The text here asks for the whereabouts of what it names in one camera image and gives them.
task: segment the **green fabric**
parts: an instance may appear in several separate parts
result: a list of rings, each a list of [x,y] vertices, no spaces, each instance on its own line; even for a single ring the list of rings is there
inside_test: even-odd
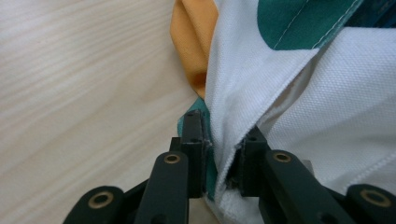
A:
[[[195,103],[190,107],[190,109],[186,113],[196,109],[201,110],[201,113],[204,117],[206,129],[209,133],[210,141],[212,141],[212,137],[210,135],[209,110],[207,110],[204,100],[200,97],[198,97],[198,99],[195,101]],[[181,136],[182,130],[183,130],[183,117],[181,117],[177,122],[178,136]],[[207,161],[206,161],[206,190],[207,190],[207,198],[211,201],[214,201],[215,198],[214,196],[215,196],[217,177],[218,177],[218,170],[215,164],[214,150],[213,147],[210,147],[207,151]]]
[[[315,49],[337,34],[362,0],[259,0],[258,26],[271,49]]]

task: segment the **light wood surface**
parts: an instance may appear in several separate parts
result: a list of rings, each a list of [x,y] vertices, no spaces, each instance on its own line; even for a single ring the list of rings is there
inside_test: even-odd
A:
[[[196,99],[173,0],[0,1],[0,223],[62,223],[85,192],[130,189]],[[191,223],[215,223],[202,200]]]

